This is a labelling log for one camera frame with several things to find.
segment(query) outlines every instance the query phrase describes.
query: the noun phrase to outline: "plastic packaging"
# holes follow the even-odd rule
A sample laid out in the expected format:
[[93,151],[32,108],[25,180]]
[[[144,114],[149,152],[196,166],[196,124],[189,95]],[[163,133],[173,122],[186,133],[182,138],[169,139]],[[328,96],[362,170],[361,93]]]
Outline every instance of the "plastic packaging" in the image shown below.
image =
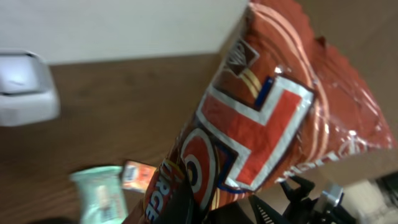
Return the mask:
[[76,172],[81,200],[81,224],[120,224],[127,217],[126,202],[119,181],[119,166],[104,166]]
[[144,199],[153,221],[188,174],[203,213],[295,174],[396,142],[365,82],[290,0],[249,4],[242,36]]

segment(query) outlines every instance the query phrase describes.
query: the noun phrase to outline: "brown wooden surface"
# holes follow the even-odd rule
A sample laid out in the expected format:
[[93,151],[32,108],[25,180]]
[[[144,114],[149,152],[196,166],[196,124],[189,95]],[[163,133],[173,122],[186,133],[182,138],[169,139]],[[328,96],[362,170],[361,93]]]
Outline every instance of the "brown wooden surface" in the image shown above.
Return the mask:
[[[126,159],[157,166],[194,112],[216,55],[52,67],[61,116],[0,128],[0,223],[79,217],[68,175]],[[129,208],[142,194],[125,191]]]

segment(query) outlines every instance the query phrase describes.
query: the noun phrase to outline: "teal package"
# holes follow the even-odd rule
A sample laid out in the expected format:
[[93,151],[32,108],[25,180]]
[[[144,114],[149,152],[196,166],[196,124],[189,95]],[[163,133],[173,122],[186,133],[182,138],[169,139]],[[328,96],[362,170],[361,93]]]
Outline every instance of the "teal package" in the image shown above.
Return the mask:
[[81,224],[120,224],[127,217],[120,166],[95,167],[73,173],[79,189]]

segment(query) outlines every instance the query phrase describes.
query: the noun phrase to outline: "white backdrop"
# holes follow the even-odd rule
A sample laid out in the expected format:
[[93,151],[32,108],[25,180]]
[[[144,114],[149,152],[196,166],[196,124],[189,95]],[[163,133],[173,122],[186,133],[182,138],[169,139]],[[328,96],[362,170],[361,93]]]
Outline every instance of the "white backdrop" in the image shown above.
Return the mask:
[[247,0],[0,0],[0,49],[52,64],[217,52]]

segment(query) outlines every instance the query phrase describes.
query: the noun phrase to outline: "shiny plastic wrapper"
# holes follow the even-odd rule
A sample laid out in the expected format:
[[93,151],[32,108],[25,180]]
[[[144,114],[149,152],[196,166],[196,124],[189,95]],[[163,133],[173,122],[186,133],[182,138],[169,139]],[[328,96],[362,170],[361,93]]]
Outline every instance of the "shiny plastic wrapper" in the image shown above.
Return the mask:
[[365,82],[291,1],[251,1],[242,35],[144,198],[155,220],[184,179],[203,213],[396,144]]

